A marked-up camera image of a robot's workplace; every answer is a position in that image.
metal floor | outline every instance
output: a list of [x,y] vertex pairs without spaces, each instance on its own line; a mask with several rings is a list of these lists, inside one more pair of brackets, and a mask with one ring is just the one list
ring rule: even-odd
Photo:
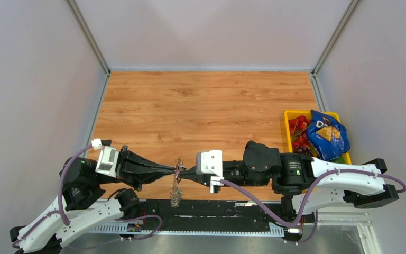
[[[311,225],[304,228],[304,234],[310,234]],[[75,247],[94,246],[117,238],[115,234],[85,234],[73,243]],[[75,251],[65,248],[62,253],[151,253],[151,254],[360,254],[364,253],[361,240],[355,226],[321,226],[313,239],[299,246],[285,244],[272,237],[208,237],[156,235],[146,240],[117,242],[98,249]]]

metal frame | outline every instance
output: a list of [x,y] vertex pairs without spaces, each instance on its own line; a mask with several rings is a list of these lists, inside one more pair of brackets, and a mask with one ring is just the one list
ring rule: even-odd
[[83,15],[80,12],[80,9],[76,3],[75,0],[65,0],[66,3],[69,6],[69,9],[71,10],[72,15],[76,19],[81,31],[83,32],[83,35],[85,36],[86,40],[89,43],[89,46],[91,47],[91,50],[93,51],[94,55],[96,56],[97,60],[99,61],[100,66],[104,70],[105,74],[109,76],[111,73],[111,70],[109,69],[104,56],[102,55],[102,52],[100,51],[99,47],[97,46],[96,41],[94,40],[93,35],[91,34],[91,31],[88,28],[88,25],[85,22],[85,19],[83,18]]
[[111,76],[111,73],[108,74],[107,77],[106,77],[105,84],[104,84],[104,87],[102,89],[102,93],[100,95],[99,104],[97,105],[96,113],[94,115],[91,130],[89,132],[88,139],[86,140],[86,143],[84,144],[84,146],[90,144],[91,140],[93,139],[94,130],[96,129],[97,119],[99,118],[100,109],[102,108],[102,103],[104,102],[104,97],[105,97],[106,89],[108,88],[108,82],[109,82],[110,76]]
[[111,71],[302,71],[311,73],[313,69],[251,69],[251,68],[113,68]]
[[315,64],[315,67],[313,68],[312,73],[313,73],[313,75],[315,77],[318,75],[318,73],[320,73],[321,68],[323,67],[329,53],[331,52],[332,48],[337,43],[338,38],[343,33],[346,25],[348,24],[349,20],[353,16],[353,14],[356,11],[356,9],[357,9],[358,5],[360,4],[360,2],[362,2],[362,0],[352,0],[349,3],[345,14],[343,14],[343,17],[340,20],[340,23],[338,23],[338,26],[335,28],[335,31],[332,34],[331,38],[329,39],[328,44],[326,45],[323,53],[321,54],[320,58],[318,59],[317,63]]
[[[102,67],[103,71],[105,72],[107,78],[104,84],[104,87],[102,89],[102,93],[100,95],[100,101],[96,110],[96,114],[93,120],[92,128],[90,130],[90,134],[87,140],[87,143],[89,143],[93,137],[93,133],[96,127],[97,119],[99,116],[100,109],[102,107],[103,99],[106,93],[106,89],[108,86],[110,74],[111,74],[111,69],[109,68],[108,64],[105,61],[105,58],[100,51],[96,41],[94,40],[94,37],[91,34],[91,31],[89,30],[85,19],[80,12],[80,9],[76,3],[75,0],[65,0],[65,2],[68,4],[71,13],[73,14],[74,18],[76,19],[80,29],[82,30],[86,40],[88,41],[91,50],[93,51],[94,55],[96,56],[100,66]],[[328,107],[325,103],[325,97],[323,95],[322,89],[320,88],[320,81],[318,78],[318,74],[320,73],[323,65],[326,62],[326,59],[328,58],[329,54],[331,53],[332,49],[334,48],[335,44],[337,43],[339,37],[343,33],[346,25],[348,24],[349,20],[352,18],[354,12],[356,11],[357,7],[359,4],[362,2],[362,0],[351,0],[350,4],[348,5],[347,10],[345,11],[344,15],[342,16],[342,19],[340,20],[339,24],[337,25],[335,31],[333,32],[331,38],[329,39],[329,42],[327,43],[323,53],[321,54],[320,58],[318,59],[317,63],[315,64],[314,68],[312,70],[299,70],[299,71],[307,71],[310,76],[310,81],[313,89],[313,93],[315,95],[318,109],[320,111],[327,111]],[[174,71],[174,70],[186,70],[186,71],[211,71],[214,70],[212,68],[201,68],[201,69],[120,69],[124,71],[139,71],[139,70],[161,70],[161,71]],[[248,71],[248,70],[253,70],[253,69],[241,69],[242,71]],[[262,71],[289,71],[287,69],[266,69]],[[108,222],[100,227],[97,227],[93,230],[90,231],[90,233],[116,233],[119,234],[121,233],[120,230],[123,229],[122,225],[119,225],[119,222]],[[332,225],[332,226],[356,226],[359,232],[359,235],[361,237],[361,242],[362,242],[362,247],[364,249],[365,254],[368,253],[376,253],[380,254],[380,247],[379,243],[377,241],[377,238],[374,233],[374,229],[372,226],[372,221],[370,220],[370,217],[366,211],[361,211],[361,210],[355,210],[351,209],[351,207],[348,206],[342,206],[342,207],[329,207],[325,208],[319,211],[319,224],[320,225]],[[235,235],[235,236],[278,236],[278,234],[281,233],[282,228],[279,228],[275,225],[271,227],[271,232],[270,233],[260,233],[257,234],[257,232],[251,232],[251,234],[238,234],[235,232],[162,232],[159,231],[158,234],[174,234],[174,235]]]

grey wall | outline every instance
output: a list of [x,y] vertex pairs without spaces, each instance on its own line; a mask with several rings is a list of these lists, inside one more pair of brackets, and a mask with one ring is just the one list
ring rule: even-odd
[[[353,162],[381,157],[406,183],[406,1],[363,1],[320,74]],[[406,193],[371,212],[383,253],[406,253]]]
[[54,199],[105,78],[64,1],[0,1],[0,253]]
[[349,2],[77,0],[114,69],[311,69]]

blue snack bag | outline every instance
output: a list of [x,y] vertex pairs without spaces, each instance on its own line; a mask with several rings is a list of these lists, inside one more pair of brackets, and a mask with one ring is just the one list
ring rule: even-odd
[[346,128],[332,116],[311,110],[312,120],[306,130],[307,140],[322,160],[333,160],[350,150]]

doritos bag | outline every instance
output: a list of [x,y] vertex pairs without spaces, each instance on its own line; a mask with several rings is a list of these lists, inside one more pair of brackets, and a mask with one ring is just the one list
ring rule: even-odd
[[346,128],[332,116],[311,110],[312,121],[307,127],[307,140],[322,160],[333,160],[350,150]]

